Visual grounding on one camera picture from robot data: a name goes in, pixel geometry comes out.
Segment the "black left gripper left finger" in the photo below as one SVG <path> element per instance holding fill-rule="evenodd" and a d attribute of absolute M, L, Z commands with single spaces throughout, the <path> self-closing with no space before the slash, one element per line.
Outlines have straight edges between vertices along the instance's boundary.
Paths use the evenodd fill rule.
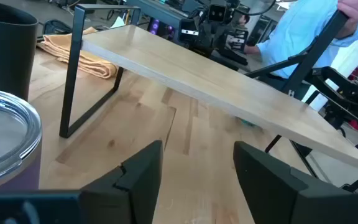
<path fill-rule="evenodd" d="M 152 223 L 162 179 L 156 140 L 82 188 L 84 223 Z"/>

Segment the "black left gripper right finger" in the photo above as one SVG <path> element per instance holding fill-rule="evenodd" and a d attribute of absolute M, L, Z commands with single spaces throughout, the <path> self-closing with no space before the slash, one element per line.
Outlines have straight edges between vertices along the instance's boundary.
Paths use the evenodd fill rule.
<path fill-rule="evenodd" d="M 233 160 L 256 223 L 354 223 L 349 192 L 241 141 Z"/>

